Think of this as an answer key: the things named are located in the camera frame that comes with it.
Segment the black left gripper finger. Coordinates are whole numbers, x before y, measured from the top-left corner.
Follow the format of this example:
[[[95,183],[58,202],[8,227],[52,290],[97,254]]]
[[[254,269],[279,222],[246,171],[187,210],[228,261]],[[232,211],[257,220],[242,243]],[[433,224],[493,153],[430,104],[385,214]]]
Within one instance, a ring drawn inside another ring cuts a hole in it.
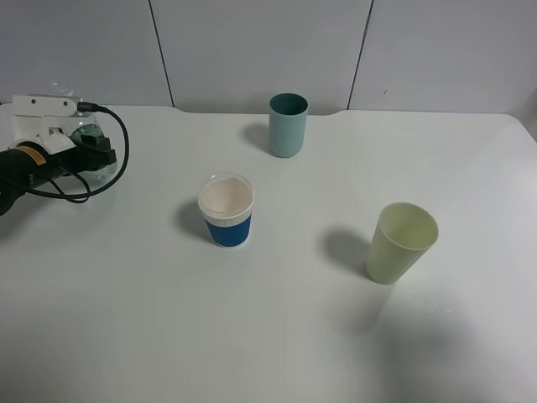
[[[100,131],[75,131],[74,144],[80,154],[81,171],[98,171],[116,163],[110,139]]]

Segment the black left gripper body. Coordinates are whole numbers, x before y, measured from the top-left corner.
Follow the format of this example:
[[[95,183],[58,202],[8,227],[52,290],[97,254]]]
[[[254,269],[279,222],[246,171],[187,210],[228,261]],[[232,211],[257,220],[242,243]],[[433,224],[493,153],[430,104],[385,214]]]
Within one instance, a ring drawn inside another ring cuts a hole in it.
[[[50,154],[42,146],[23,142],[7,150],[7,188],[34,189],[47,179],[72,175],[79,168],[77,147]]]

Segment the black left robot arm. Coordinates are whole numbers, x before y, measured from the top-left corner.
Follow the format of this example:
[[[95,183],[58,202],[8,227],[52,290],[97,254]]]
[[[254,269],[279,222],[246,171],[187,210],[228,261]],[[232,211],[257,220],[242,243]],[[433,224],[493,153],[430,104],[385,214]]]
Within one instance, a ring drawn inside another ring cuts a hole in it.
[[[65,175],[112,167],[117,156],[104,134],[78,130],[70,136],[74,147],[57,154],[25,141],[1,153],[1,213],[5,214],[21,196]]]

